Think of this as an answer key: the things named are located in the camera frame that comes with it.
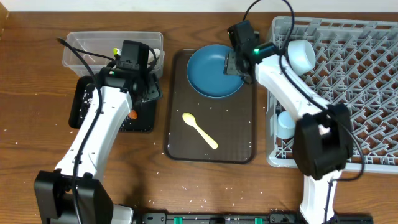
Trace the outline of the light blue bowl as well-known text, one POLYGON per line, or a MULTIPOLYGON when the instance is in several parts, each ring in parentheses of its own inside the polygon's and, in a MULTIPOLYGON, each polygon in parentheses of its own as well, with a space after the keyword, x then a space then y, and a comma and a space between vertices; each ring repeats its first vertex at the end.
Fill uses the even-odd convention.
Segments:
POLYGON ((299 76, 311 71, 315 67, 315 52, 312 45, 307 40, 289 42, 287 55, 290 66, 299 76))

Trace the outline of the white paper napkin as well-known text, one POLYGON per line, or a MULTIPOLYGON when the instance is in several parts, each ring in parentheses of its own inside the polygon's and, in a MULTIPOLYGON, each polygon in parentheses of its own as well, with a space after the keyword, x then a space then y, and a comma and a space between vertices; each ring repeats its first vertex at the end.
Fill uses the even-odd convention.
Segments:
POLYGON ((149 49, 149 56, 148 56, 148 66, 155 66, 160 56, 159 49, 149 49))

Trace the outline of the white rice pile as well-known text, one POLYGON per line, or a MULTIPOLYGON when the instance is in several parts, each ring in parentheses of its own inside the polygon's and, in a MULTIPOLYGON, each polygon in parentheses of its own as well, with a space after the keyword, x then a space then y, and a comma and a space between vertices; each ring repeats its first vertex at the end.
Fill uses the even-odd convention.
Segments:
POLYGON ((80 118, 85 119, 88 110, 91 106, 91 101, 93 99, 93 89, 87 88, 83 92, 83 97, 82 97, 82 104, 81 104, 81 109, 80 109, 80 118))

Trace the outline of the pink cup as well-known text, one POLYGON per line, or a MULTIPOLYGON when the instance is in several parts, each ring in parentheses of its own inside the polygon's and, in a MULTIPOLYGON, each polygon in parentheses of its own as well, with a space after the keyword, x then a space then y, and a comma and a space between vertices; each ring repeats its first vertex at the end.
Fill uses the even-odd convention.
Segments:
POLYGON ((326 128, 322 124, 318 126, 318 130, 321 136, 330 132, 330 128, 326 128))

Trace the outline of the silver green snack wrapper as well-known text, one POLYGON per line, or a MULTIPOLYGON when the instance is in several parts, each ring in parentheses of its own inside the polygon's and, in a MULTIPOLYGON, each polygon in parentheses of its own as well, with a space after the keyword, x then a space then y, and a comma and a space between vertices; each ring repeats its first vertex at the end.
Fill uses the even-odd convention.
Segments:
POLYGON ((113 49, 113 54, 115 58, 119 58, 121 56, 121 49, 114 48, 113 49))

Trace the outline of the orange carrot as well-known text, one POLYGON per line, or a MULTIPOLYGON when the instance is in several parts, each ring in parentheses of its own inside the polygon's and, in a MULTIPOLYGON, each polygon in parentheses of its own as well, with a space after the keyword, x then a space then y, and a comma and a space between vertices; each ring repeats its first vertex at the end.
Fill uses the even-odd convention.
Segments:
POLYGON ((131 110, 131 112, 128 114, 128 117, 132 120, 137 119, 137 113, 135 110, 131 110))

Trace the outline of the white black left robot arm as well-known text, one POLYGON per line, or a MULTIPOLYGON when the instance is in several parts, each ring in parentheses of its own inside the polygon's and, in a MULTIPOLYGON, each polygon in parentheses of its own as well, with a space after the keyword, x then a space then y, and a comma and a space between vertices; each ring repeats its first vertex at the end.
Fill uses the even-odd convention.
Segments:
POLYGON ((162 97, 152 72, 161 50, 124 40, 114 60, 94 73, 83 50, 64 39, 93 81, 89 110, 69 150, 54 171, 40 171, 34 191, 42 223, 132 223, 134 210, 116 205, 103 187, 109 153, 123 121, 133 107, 162 97))

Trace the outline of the light blue cup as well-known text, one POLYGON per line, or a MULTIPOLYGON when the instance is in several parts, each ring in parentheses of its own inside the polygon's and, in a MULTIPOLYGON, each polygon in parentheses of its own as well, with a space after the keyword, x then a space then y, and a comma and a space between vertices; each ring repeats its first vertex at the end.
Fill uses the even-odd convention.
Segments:
POLYGON ((290 139, 295 133, 295 121, 287 111, 281 112, 277 117, 277 137, 290 139))

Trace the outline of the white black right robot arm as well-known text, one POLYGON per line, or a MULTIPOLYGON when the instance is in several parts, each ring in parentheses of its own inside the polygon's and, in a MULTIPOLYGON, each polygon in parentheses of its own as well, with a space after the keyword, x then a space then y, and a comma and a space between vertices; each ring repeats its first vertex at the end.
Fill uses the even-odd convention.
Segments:
POLYGON ((360 148, 350 125, 351 114, 346 105, 330 103, 300 78, 314 68, 316 58, 307 40, 290 39, 293 30, 289 27, 278 47, 261 43, 247 19, 229 27, 233 49, 226 54, 224 74, 258 82, 284 107, 294 123, 294 161, 304 175, 301 217, 306 223, 331 223, 337 221, 333 211, 337 183, 360 179, 366 162, 361 153, 358 174, 341 176, 353 151, 360 148))

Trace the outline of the dark blue plate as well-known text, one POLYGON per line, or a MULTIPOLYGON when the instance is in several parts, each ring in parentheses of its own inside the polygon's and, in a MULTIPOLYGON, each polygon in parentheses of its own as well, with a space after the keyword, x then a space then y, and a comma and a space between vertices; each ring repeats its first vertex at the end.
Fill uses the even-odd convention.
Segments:
POLYGON ((232 48, 215 44, 204 46, 190 57, 187 78, 193 89, 208 98, 225 98, 243 85, 239 76, 224 74, 224 61, 232 48))

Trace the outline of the yellow plastic spoon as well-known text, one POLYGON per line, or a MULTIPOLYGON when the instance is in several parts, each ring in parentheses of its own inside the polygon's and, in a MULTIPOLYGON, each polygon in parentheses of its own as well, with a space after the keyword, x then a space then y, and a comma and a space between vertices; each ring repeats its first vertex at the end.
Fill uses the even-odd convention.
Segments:
POLYGON ((195 128, 196 131, 200 134, 200 136, 207 142, 207 144, 212 148, 212 149, 217 149, 218 148, 218 143, 211 137, 209 136, 206 132, 204 132, 204 130, 202 130, 201 127, 199 127, 199 125, 197 125, 196 119, 194 117, 194 115, 190 114, 190 113, 184 113, 182 115, 182 119, 184 120, 184 122, 195 128))

